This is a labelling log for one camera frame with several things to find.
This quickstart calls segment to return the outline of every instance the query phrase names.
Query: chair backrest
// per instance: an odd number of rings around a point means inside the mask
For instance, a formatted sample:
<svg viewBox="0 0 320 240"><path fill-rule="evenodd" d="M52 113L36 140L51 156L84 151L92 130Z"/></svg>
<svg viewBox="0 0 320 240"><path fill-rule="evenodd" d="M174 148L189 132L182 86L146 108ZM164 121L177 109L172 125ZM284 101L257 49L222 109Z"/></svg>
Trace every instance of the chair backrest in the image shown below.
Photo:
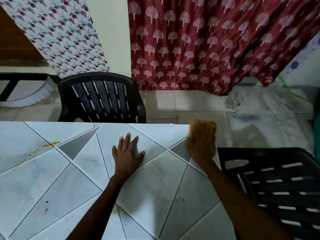
<svg viewBox="0 0 320 240"><path fill-rule="evenodd" d="M301 148L218 148L222 171L298 239L320 239L320 166ZM246 159L226 169L226 161Z"/></svg>
<svg viewBox="0 0 320 240"><path fill-rule="evenodd" d="M111 72L69 76L58 84L62 110L59 121L145 123L146 113L136 84Z"/></svg>

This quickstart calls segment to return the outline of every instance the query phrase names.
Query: person's right arm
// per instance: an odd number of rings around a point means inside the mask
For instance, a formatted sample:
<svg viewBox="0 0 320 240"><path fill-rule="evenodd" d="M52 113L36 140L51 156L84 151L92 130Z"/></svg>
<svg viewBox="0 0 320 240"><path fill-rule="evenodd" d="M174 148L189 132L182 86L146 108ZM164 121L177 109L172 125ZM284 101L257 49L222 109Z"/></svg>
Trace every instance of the person's right arm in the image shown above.
<svg viewBox="0 0 320 240"><path fill-rule="evenodd" d="M208 175L235 230L242 240L293 240L294 238L270 215L217 167L212 157L215 154L214 133L198 125L198 133L188 138L190 155Z"/></svg>

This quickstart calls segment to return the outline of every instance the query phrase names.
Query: tabletop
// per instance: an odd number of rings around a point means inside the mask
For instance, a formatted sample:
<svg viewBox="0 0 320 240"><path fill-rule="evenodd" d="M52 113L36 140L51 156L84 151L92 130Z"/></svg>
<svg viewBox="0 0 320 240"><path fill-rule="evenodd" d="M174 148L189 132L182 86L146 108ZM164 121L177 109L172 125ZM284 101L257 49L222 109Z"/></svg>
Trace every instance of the tabletop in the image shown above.
<svg viewBox="0 0 320 240"><path fill-rule="evenodd" d="M103 240L236 239L189 126L0 122L0 240L64 240L114 174L111 147L139 136L146 155L124 184ZM219 166L219 157L214 161Z"/></svg>

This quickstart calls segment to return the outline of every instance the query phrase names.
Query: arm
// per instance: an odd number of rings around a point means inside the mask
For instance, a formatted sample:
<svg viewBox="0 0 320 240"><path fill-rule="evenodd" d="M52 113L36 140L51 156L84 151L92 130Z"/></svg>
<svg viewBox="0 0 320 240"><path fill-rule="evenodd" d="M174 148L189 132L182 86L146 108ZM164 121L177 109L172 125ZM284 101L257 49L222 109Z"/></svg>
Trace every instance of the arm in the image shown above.
<svg viewBox="0 0 320 240"><path fill-rule="evenodd" d="M112 156L115 162L114 175L110 178L100 197L67 237L67 240L102 239L123 184L136 171L145 155L145 152L142 151L137 157L133 156L137 142L138 136L130 143L130 133L128 133L125 140L120 137L118 149L115 145L112 147Z"/></svg>
<svg viewBox="0 0 320 240"><path fill-rule="evenodd" d="M216 166L215 129L197 125L196 133L187 140L190 155L208 175L234 228L242 240L293 240L293 237Z"/></svg>

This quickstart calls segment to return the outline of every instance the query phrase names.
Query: forearm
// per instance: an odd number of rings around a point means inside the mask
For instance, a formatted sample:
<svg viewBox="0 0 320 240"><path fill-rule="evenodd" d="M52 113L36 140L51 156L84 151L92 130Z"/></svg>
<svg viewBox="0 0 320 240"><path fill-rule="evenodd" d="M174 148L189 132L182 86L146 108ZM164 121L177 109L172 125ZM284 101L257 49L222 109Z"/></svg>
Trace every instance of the forearm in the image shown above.
<svg viewBox="0 0 320 240"><path fill-rule="evenodd" d="M215 165L205 167L214 189L242 240L290 239L293 237Z"/></svg>
<svg viewBox="0 0 320 240"><path fill-rule="evenodd" d="M121 175L110 178L106 189L82 217L67 240L100 240L102 238L124 182Z"/></svg>

